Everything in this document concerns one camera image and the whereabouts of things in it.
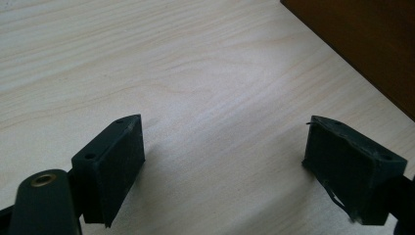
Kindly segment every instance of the screw hole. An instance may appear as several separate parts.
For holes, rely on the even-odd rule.
[[[30,185],[32,187],[42,187],[54,181],[56,174],[42,174],[31,180]]]
[[[85,155],[85,159],[87,159],[87,160],[94,159],[95,157],[96,157],[96,155],[94,155],[94,154],[87,154],[87,155]]]

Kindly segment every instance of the wooden table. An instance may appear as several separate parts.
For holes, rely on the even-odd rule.
[[[277,1],[1,1],[0,208],[111,121],[147,161],[111,229],[84,234],[392,234],[351,224],[300,162],[311,115],[403,156],[415,123]]]

